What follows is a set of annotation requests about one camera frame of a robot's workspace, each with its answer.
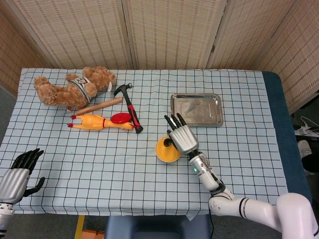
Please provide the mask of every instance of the claw hammer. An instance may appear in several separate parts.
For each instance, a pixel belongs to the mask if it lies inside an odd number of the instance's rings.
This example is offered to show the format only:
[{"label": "claw hammer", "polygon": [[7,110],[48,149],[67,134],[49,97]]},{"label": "claw hammer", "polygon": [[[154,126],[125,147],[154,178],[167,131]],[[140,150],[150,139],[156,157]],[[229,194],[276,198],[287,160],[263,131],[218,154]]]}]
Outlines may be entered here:
[{"label": "claw hammer", "polygon": [[123,96],[124,96],[125,101],[126,101],[126,104],[128,105],[128,110],[129,110],[129,113],[132,117],[133,124],[135,126],[135,131],[136,131],[136,133],[140,133],[140,132],[142,132],[143,127],[141,126],[141,124],[138,120],[135,109],[132,106],[132,103],[131,103],[131,100],[128,96],[128,93],[126,92],[126,89],[132,88],[132,87],[133,87],[133,85],[131,83],[129,83],[127,85],[124,84],[124,85],[117,87],[117,89],[114,91],[114,97],[117,95],[118,92],[122,91]]}]

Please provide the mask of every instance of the wooden rolling pin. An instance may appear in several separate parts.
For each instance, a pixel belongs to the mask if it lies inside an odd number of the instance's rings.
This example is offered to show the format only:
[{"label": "wooden rolling pin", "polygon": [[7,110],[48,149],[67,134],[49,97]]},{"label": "wooden rolling pin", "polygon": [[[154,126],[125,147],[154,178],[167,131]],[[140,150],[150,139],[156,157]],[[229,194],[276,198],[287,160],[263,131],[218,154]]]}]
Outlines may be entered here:
[{"label": "wooden rolling pin", "polygon": [[77,110],[77,111],[75,111],[75,115],[79,116],[79,115],[83,115],[83,114],[86,114],[86,113],[89,113],[92,111],[97,111],[101,108],[105,108],[107,106],[112,106],[112,105],[118,104],[120,102],[123,102],[123,98],[114,98],[110,101],[104,101],[104,102],[99,103],[97,105],[89,106],[89,107],[85,107],[83,109]]}]

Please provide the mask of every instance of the yellow rubber chicken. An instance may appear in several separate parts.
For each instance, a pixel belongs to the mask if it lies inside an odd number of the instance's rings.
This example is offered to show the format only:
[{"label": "yellow rubber chicken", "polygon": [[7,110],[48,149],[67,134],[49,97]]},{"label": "yellow rubber chicken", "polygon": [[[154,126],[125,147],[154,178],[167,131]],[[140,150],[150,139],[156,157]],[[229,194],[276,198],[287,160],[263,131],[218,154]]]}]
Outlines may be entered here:
[{"label": "yellow rubber chicken", "polygon": [[110,120],[107,120],[98,115],[82,115],[82,116],[71,116],[72,119],[81,119],[82,124],[73,124],[68,123],[68,127],[70,128],[80,128],[80,129],[95,129],[101,130],[106,127],[115,127],[115,128],[123,128],[132,130],[134,128],[133,124],[130,122],[127,123],[113,123]]}]

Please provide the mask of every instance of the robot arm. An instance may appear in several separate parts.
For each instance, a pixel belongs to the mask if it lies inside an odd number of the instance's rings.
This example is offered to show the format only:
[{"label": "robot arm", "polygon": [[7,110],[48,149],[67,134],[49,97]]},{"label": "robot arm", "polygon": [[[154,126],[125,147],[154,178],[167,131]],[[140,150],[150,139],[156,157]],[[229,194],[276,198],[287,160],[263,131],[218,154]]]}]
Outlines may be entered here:
[{"label": "robot arm", "polygon": [[318,225],[309,201],[302,195],[281,195],[277,206],[269,203],[235,196],[217,178],[206,156],[198,151],[198,140],[177,113],[177,118],[165,116],[173,131],[167,133],[176,148],[188,156],[200,181],[210,192],[209,207],[217,216],[243,217],[267,225],[282,233],[283,239],[319,239]]},{"label": "robot arm", "polygon": [[0,238],[4,237],[14,215],[13,205],[40,190],[44,183],[42,177],[35,188],[26,189],[29,177],[38,158],[43,154],[39,149],[21,154],[0,182]]}]

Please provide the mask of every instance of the table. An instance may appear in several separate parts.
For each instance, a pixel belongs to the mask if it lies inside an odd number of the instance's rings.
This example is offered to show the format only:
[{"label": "table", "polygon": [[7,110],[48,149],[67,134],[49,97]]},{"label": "table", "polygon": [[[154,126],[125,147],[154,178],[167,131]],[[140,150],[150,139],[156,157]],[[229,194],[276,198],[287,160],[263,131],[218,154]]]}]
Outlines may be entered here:
[{"label": "table", "polygon": [[[208,212],[209,193],[186,158],[165,164],[155,145],[166,135],[163,115],[172,93],[216,93],[222,98],[224,125],[192,128],[215,172],[237,197],[275,204],[296,191],[309,197],[298,149],[289,137],[287,106],[273,73],[240,70],[118,70],[117,85],[132,82],[129,96],[141,134],[116,128],[68,128],[65,107],[40,103],[33,78],[43,75],[64,85],[65,74],[80,70],[23,69],[17,103],[0,147],[0,176],[26,150],[45,150],[29,185],[44,176],[44,188],[15,206],[20,213],[82,215],[194,215]],[[100,93],[91,103],[110,99]],[[109,118],[126,112],[125,103],[94,112]]]}]

